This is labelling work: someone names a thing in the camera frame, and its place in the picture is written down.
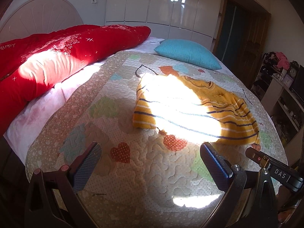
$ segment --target black clock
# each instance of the black clock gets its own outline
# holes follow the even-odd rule
[[[297,76],[297,72],[299,71],[299,64],[296,61],[292,61],[290,63],[289,69],[288,69],[288,75],[292,78],[295,79]]]

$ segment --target wooden door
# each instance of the wooden door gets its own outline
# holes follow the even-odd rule
[[[250,90],[262,65],[271,14],[251,12],[233,73]]]

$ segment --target quilted bedspread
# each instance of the quilted bedspread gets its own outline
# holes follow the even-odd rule
[[[49,119],[27,153],[28,179],[36,168],[52,171],[70,164],[97,141],[102,157],[78,195],[101,227],[200,227],[223,192],[200,158],[200,144],[133,127],[136,88],[147,72],[212,81],[243,98],[259,124],[261,151],[287,163],[266,111],[236,77],[158,55],[120,51]],[[250,145],[213,146],[230,163],[259,170],[245,157]],[[279,183],[274,181],[274,187],[277,192]]]

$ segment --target orange polka dot shape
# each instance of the orange polka dot shape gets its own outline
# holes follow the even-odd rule
[[[121,142],[118,147],[112,147],[110,151],[111,158],[116,162],[130,163],[130,147],[127,143]]]
[[[172,66],[162,66],[162,67],[159,67],[160,70],[165,74],[165,75],[169,75],[169,74],[172,74],[176,77],[179,76],[178,72],[176,70],[173,69]]]
[[[164,145],[170,151],[180,151],[187,145],[187,143],[188,141],[184,139],[176,139],[175,135],[166,135],[164,137]]]
[[[261,146],[259,144],[253,143],[253,144],[251,144],[251,147],[253,147],[257,151],[261,151]]]

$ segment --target red pillow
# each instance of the red pillow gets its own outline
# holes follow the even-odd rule
[[[35,53],[28,52],[23,56],[26,62],[0,82],[1,135],[27,102],[89,63],[135,47],[150,34],[150,28],[146,26],[111,25],[73,34],[71,29],[67,30],[69,35],[66,32],[53,34],[52,38],[47,35],[40,45],[35,43]]]
[[[33,34],[24,39],[14,39],[0,44],[0,80],[11,74],[26,61],[27,55],[45,47],[52,39],[100,28],[95,25],[79,25],[52,33]]]

